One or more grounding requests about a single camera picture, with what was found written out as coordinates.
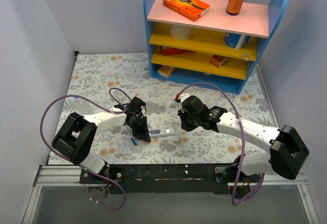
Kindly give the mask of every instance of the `blue shelf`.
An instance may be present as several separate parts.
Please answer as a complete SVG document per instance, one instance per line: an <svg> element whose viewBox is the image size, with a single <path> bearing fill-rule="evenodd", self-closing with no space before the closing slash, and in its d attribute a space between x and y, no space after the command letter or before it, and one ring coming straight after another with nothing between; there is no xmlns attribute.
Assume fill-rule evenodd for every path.
<svg viewBox="0 0 327 224"><path fill-rule="evenodd" d="M150 44L150 38L154 31L155 22L148 21L148 15L151 11L151 8L154 4L155 0L144 0L143 1L143 9L144 9L144 19L145 19L145 28L146 28L146 36L147 36L147 45L148 45L148 55L149 55L149 67L150 67L150 75L153 78L167 80L171 82L177 82L182 84L192 84L196 82L207 82L212 83L219 88L221 88L225 92L240 94L246 81L250 77L253 72L255 66L259 62L260 57L262 56L264 50L266 49L269 41L271 40L273 34L281 22L283 14L285 12L288 0L271 0L268 5L268 25L269 25L269 37L265 38L257 38L256 40L256 52L257 58L255 62L248 61L247 70L246 70L246 79L238 80L228 77L221 77L216 75L206 76L203 73L186 70L186 69L177 69L175 70L169 78L165 78L158 74L157 70L161 65L151 63L151 59L156 48L156 45ZM200 86L212 89L211 86Z"/></svg>

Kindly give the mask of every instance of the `glass panel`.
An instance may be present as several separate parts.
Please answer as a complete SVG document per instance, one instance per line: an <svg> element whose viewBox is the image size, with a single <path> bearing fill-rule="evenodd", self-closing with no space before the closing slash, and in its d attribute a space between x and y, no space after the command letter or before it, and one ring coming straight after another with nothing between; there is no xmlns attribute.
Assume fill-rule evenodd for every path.
<svg viewBox="0 0 327 224"><path fill-rule="evenodd" d="M121 203L121 195L105 202ZM43 187L33 223L309 223L297 186L263 186L252 200L233 206L228 195L133 193L111 211L89 200L88 188Z"/></svg>

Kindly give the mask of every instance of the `blue can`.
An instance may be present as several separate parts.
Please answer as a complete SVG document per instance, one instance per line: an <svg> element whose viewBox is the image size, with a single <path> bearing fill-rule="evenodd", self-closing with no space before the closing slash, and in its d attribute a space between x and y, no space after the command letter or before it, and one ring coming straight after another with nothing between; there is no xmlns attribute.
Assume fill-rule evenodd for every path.
<svg viewBox="0 0 327 224"><path fill-rule="evenodd" d="M239 49L247 45L249 38L250 36L247 36L245 34L226 33L224 40L229 47Z"/></svg>

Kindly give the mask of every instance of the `red box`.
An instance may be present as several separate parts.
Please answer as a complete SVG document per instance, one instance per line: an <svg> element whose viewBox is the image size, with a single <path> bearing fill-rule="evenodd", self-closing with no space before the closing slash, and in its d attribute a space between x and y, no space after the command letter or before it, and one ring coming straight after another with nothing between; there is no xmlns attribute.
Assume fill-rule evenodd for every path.
<svg viewBox="0 0 327 224"><path fill-rule="evenodd" d="M224 62L226 62L228 60L229 57L223 57L223 56L219 56L219 55L213 55L210 59L210 63L217 67L220 68L221 65L224 64Z"/></svg>
<svg viewBox="0 0 327 224"><path fill-rule="evenodd" d="M164 56L180 54L180 53L185 53L185 52L191 52L188 49L178 49L178 48L167 47L167 46L161 46L160 48L161 48L161 53Z"/></svg>
<svg viewBox="0 0 327 224"><path fill-rule="evenodd" d="M207 13L210 6L200 0L163 0L163 5L192 21Z"/></svg>

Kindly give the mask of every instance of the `yellow shelf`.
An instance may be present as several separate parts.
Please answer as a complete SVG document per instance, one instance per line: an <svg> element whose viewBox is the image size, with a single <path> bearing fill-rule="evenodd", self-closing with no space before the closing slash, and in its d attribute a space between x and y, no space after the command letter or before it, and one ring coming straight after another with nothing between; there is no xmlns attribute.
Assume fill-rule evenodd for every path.
<svg viewBox="0 0 327 224"><path fill-rule="evenodd" d="M150 44L189 49L196 52L204 52L212 55L221 55L239 59L248 58L256 60L256 38L250 37L246 47L234 49L224 42L225 33L194 28L193 37L189 40L176 40L170 36L170 24L158 22L150 39Z"/></svg>
<svg viewBox="0 0 327 224"><path fill-rule="evenodd" d="M164 56L161 54L160 46L157 46L151 62L170 67L178 67L198 72L207 72L240 80L246 79L245 60L230 58L220 68L217 68L210 64L211 56L211 54L200 52L188 52Z"/></svg>

